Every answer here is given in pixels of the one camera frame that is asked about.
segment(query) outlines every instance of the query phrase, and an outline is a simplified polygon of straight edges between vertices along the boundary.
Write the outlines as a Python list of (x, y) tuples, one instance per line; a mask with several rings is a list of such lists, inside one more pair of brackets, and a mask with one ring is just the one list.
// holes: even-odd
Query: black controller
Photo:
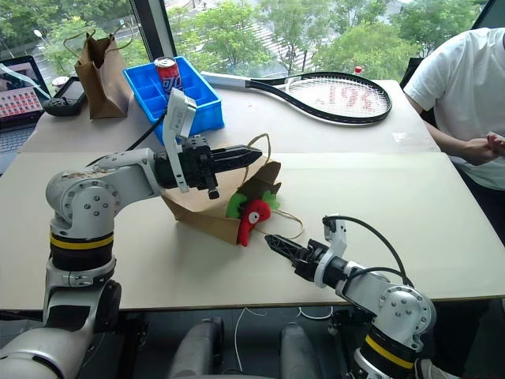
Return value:
[(43, 102), (42, 107), (53, 116), (76, 116), (80, 113), (86, 95), (78, 77), (71, 77), (52, 99)]

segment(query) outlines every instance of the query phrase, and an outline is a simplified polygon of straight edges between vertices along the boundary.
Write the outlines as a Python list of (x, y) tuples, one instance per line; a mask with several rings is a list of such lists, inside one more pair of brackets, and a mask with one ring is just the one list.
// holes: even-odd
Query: blue plastic tray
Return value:
[[(219, 95), (184, 57), (175, 57), (175, 60), (185, 95), (196, 101), (196, 113), (190, 134), (224, 127)], [(166, 110), (167, 102), (154, 63), (130, 67), (124, 69), (123, 73), (149, 122), (154, 124)], [(156, 127), (155, 134), (163, 143), (163, 123)]]

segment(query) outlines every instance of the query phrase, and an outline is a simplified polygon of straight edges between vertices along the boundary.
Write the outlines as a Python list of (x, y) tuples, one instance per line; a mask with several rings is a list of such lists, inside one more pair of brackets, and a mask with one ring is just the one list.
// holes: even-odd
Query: paper bag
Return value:
[(206, 191), (197, 189), (191, 189), (189, 193), (167, 189), (162, 197), (176, 220), (235, 245), (240, 220), (226, 217), (226, 207), (232, 195), (239, 192), (248, 200), (254, 200), (260, 199), (267, 190), (277, 193), (281, 183), (275, 183), (275, 179), (280, 168), (281, 163), (267, 162), (267, 158), (262, 157), (249, 166), (252, 176), (243, 184), (243, 170), (219, 173), (216, 175), (219, 199), (216, 200), (209, 200)]
[(123, 77), (125, 62), (120, 49), (128, 46), (131, 40), (118, 47), (114, 34), (101, 39), (94, 39), (93, 34), (86, 33), (80, 56), (74, 53), (78, 57), (76, 73), (88, 98), (89, 117), (125, 117), (132, 89)]

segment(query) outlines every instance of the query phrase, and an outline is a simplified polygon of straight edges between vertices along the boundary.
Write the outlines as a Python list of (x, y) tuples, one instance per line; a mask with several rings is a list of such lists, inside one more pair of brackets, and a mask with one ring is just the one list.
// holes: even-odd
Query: tennis racket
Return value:
[(382, 87), (348, 73), (303, 73), (278, 79), (202, 75), (210, 84), (269, 92), (312, 116), (333, 122), (369, 124), (386, 118), (391, 110), (391, 99)]

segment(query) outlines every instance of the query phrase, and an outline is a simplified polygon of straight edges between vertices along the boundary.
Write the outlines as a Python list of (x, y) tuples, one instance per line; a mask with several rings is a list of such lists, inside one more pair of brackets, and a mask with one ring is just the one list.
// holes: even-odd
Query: yellow ring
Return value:
[(50, 235), (50, 243), (52, 245), (55, 245), (61, 249), (68, 249), (68, 250), (96, 249), (97, 247), (108, 245), (113, 241), (114, 241), (114, 235), (110, 235), (108, 238), (94, 242), (63, 242), (53, 237), (52, 234)]
[(385, 357), (385, 359), (392, 361), (393, 363), (396, 363), (398, 366), (403, 367), (404, 369), (412, 369), (413, 367), (413, 362), (408, 362), (405, 359), (401, 359), (397, 357), (396, 355), (390, 353), (386, 349), (384, 349), (382, 346), (380, 346), (376, 341), (372, 340), (370, 336), (366, 336), (365, 342), (377, 353)]

